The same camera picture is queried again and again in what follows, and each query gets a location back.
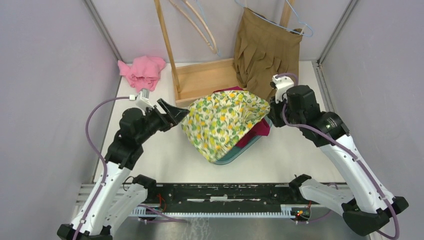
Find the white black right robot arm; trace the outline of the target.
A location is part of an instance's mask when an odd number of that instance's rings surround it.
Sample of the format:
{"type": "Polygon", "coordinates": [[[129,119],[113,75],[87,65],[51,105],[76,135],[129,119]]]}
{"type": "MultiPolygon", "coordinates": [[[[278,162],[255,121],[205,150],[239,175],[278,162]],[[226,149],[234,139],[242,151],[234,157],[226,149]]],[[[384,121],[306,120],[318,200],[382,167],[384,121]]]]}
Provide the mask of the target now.
{"type": "Polygon", "coordinates": [[[393,195],[370,170],[343,120],[334,112],[322,111],[314,91],[307,85],[278,86],[270,99],[268,117],[276,127],[298,128],[319,148],[342,175],[348,189],[338,189],[302,174],[289,183],[289,199],[295,204],[312,201],[342,216],[360,236],[382,233],[394,224],[394,240],[400,236],[398,215],[409,206],[393,195]]]}

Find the wooden clothes rack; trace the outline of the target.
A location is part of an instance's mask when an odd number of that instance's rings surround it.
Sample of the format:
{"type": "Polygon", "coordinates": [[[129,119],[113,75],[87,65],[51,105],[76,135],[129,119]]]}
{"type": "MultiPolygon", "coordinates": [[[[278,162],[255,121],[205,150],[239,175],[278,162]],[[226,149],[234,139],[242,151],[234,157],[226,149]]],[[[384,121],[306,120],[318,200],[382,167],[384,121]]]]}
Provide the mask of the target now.
{"type": "Polygon", "coordinates": [[[237,80],[233,58],[176,67],[160,0],[154,0],[154,4],[171,65],[177,107],[187,107],[216,90],[243,87],[237,80]]]}

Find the magenta cloth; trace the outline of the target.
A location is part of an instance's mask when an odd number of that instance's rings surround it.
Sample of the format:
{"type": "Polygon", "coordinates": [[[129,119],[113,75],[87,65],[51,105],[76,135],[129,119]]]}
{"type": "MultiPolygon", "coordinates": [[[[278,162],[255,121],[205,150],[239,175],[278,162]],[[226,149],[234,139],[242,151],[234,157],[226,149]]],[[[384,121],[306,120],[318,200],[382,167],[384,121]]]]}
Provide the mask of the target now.
{"type": "Polygon", "coordinates": [[[216,151],[245,147],[256,136],[267,136],[270,125],[265,116],[268,102],[238,87],[216,91],[210,102],[208,143],[216,151]]]}

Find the brown skirt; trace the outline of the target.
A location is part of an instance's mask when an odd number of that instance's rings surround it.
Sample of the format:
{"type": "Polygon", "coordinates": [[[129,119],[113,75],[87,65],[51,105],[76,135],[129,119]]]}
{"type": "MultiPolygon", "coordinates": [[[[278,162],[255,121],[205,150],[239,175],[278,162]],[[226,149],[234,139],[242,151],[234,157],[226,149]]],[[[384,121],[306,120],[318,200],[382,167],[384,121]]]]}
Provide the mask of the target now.
{"type": "Polygon", "coordinates": [[[269,100],[277,74],[298,75],[302,35],[283,29],[249,8],[244,8],[235,40],[233,65],[239,84],[269,100]]]}

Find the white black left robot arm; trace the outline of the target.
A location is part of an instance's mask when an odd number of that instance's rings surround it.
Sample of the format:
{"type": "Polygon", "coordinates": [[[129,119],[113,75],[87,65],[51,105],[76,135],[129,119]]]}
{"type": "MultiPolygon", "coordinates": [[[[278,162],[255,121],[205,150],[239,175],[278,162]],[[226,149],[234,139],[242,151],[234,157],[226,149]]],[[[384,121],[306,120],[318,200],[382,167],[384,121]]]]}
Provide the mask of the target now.
{"type": "Polygon", "coordinates": [[[158,191],[156,181],[136,176],[124,196],[114,198],[144,152],[143,144],[156,132],[176,127],[189,114],[188,109],[172,106],[163,99],[157,106],[139,103],[126,109],[119,121],[105,157],[103,171],[78,215],[68,224],[61,224],[57,235],[62,240],[111,240],[121,224],[141,203],[152,203],[158,191]]]}

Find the yellow patterned cloth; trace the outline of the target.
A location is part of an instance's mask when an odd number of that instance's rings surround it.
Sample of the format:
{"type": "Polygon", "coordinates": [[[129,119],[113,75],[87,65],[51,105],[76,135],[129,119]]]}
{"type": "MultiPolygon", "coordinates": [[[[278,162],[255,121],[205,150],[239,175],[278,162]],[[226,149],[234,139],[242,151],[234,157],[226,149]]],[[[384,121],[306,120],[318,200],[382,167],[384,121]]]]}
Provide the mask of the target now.
{"type": "Polygon", "coordinates": [[[234,89],[197,99],[188,110],[183,132],[208,162],[216,163],[265,119],[270,105],[253,93],[234,89]]]}

